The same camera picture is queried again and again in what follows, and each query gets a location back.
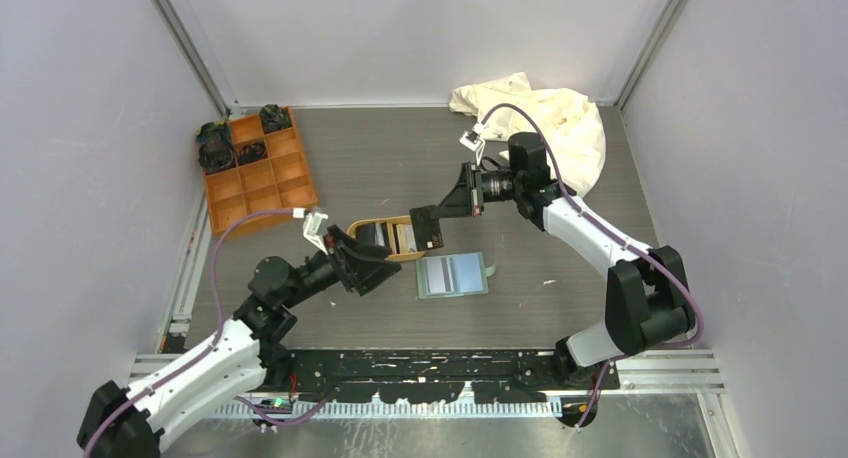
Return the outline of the dark credit card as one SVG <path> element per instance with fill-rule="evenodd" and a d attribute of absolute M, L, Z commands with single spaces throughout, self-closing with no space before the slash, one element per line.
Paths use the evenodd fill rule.
<path fill-rule="evenodd" d="M 423 252 L 444 247 L 437 207 L 427 205 L 409 210 L 416 248 Z"/>

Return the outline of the tan oval card tray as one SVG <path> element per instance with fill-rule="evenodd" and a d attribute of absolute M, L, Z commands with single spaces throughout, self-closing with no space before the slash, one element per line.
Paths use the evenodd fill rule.
<path fill-rule="evenodd" d="M 360 242 L 389 248 L 390 261 L 414 261 L 425 255 L 415 243 L 409 215 L 358 220 L 347 228 L 347 234 Z"/>

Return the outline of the white patterned credit card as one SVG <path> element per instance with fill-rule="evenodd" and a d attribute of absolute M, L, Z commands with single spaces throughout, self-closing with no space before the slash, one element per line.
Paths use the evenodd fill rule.
<path fill-rule="evenodd" d="M 454 291 L 453 267 L 450 257 L 429 257 L 422 260 L 428 295 L 449 294 Z"/>

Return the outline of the green card holder wallet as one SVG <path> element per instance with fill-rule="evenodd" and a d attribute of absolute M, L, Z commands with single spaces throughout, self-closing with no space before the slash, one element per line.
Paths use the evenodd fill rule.
<path fill-rule="evenodd" d="M 449 294 L 428 295 L 422 260 L 442 256 L 452 259 L 454 291 Z M 481 252 L 425 256 L 416 261 L 418 298 L 427 300 L 487 294 L 489 292 L 488 280 L 496 272 L 497 265 L 487 266 Z"/>

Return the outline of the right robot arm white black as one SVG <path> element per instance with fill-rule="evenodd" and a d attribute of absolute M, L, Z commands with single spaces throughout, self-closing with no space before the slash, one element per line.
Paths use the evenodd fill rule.
<path fill-rule="evenodd" d="M 520 132 L 507 144 L 506 166 L 488 170 L 484 157 L 466 162 L 439 203 L 411 210 L 419 249 L 443 247 L 441 220 L 478 217 L 488 203 L 512 201 L 522 217 L 598 271 L 606 283 L 603 318 L 555 345 L 553 372 L 567 388 L 582 387 L 604 362 L 698 331 L 701 314 L 674 248 L 633 240 L 594 214 L 574 190 L 552 178 L 539 134 Z"/>

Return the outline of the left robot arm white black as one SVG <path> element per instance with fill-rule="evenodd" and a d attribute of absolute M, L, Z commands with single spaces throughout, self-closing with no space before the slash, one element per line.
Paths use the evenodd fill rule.
<path fill-rule="evenodd" d="M 108 381 L 90 399 L 77 435 L 86 457 L 159 457 L 225 402 L 263 386 L 285 387 L 292 375 L 284 336 L 293 307 L 340 284 L 361 296 L 397 274 L 390 250 L 360 243 L 335 225 L 300 266 L 262 259 L 246 300 L 216 331 L 166 366 L 125 387 Z"/>

